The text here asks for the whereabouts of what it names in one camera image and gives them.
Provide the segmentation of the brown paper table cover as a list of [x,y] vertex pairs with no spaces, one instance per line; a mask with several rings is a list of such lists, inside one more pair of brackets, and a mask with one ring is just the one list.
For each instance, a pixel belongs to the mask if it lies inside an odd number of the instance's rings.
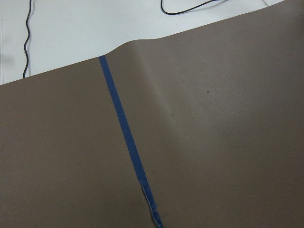
[[2,85],[0,225],[303,227],[303,1]]

